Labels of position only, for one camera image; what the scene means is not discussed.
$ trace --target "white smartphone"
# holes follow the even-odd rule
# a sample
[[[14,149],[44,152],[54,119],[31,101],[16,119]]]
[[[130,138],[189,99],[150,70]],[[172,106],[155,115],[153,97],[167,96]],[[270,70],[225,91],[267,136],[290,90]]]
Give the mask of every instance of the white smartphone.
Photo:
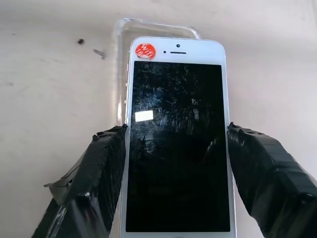
[[[128,69],[120,237],[236,238],[223,46],[140,37]]]

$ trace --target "red sticker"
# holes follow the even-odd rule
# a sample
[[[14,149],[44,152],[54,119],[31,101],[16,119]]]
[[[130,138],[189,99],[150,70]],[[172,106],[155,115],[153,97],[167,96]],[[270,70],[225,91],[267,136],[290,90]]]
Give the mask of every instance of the red sticker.
[[[139,44],[135,49],[138,57],[153,60],[156,54],[154,46],[151,44]]]

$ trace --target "black screen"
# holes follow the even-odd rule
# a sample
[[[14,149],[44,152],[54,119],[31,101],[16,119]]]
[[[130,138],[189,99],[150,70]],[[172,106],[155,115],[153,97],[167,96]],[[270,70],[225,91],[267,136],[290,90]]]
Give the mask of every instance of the black screen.
[[[136,61],[131,115],[126,231],[229,232],[221,66]]]

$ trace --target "phone screen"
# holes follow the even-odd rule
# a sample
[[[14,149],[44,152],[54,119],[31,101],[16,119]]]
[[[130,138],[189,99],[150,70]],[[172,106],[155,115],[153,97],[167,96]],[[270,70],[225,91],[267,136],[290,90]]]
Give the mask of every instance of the phone screen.
[[[134,62],[127,232],[230,231],[223,108],[221,65]]]

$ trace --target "white wall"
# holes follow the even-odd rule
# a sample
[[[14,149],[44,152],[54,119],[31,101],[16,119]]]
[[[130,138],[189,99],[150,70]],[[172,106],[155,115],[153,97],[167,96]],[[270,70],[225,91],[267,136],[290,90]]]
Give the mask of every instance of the white wall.
[[[112,58],[92,50],[109,49],[127,16],[190,25],[223,43],[232,121],[279,139],[317,178],[315,0],[110,2],[0,1],[0,237],[29,237],[51,199],[43,184],[115,124]],[[262,237],[236,202],[239,237]]]

